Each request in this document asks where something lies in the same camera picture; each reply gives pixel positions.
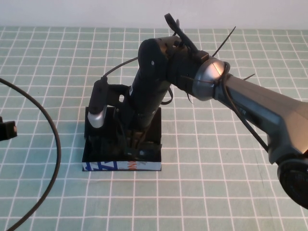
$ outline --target white wall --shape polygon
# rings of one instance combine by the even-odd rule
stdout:
[[[1,0],[0,26],[308,29],[307,0]]]

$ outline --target box base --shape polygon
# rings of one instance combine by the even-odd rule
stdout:
[[[138,150],[140,156],[125,154],[118,145],[114,107],[108,107],[104,125],[93,128],[85,116],[85,148],[82,171],[161,171],[161,108],[157,110]]]

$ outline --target silver cylinder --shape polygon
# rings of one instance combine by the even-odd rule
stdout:
[[[88,120],[92,125],[92,127],[101,128],[104,125],[106,111],[107,111],[107,105],[98,114],[91,114],[90,112],[88,113]]]
[[[223,61],[210,57],[205,61],[197,71],[192,84],[194,97],[201,101],[207,101],[213,98],[214,81],[220,79],[225,70]]]

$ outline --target round black base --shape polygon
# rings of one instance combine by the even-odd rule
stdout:
[[[288,196],[308,209],[308,158],[285,160],[278,165],[277,173]]]

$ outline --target green grid mat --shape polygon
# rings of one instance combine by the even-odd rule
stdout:
[[[231,30],[184,30],[214,53]],[[212,100],[191,104],[173,88],[162,106],[161,172],[82,172],[84,110],[93,84],[137,56],[148,38],[168,29],[0,27],[0,76],[36,98],[50,113],[63,147],[49,197],[20,231],[303,231],[308,211],[277,179],[277,166],[231,110]],[[308,31],[235,30],[217,55],[237,77],[292,98],[308,100]],[[132,62],[111,84],[130,85]],[[42,114],[0,86],[0,115],[16,120],[19,136],[0,142],[0,230],[38,200],[56,157]],[[257,130],[262,138],[266,135]]]

